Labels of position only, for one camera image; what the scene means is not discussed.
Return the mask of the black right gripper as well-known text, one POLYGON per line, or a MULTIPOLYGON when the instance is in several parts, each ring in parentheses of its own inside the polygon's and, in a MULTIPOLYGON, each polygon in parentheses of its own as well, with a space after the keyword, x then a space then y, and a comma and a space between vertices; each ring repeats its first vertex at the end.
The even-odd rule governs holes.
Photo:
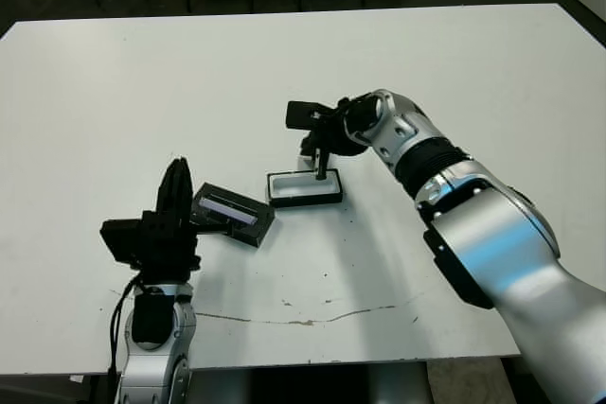
POLYGON ((335 108, 319 103, 312 105, 313 128, 302 139, 300 155, 314 157, 314 172, 317 181, 327 178, 330 154, 356 156, 365 151, 361 145, 350 139, 346 133, 345 114, 353 103, 350 98, 342 98, 335 108))

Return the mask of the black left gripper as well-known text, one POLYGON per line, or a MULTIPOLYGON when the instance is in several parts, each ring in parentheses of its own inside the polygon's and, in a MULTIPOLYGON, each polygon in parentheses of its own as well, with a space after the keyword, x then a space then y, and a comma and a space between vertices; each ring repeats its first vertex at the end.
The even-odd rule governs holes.
POLYGON ((158 212, 144 211, 135 264, 143 282, 187 282, 200 269, 198 236, 231 234, 229 221, 192 222, 193 188, 185 157, 175 158, 158 189, 158 212))

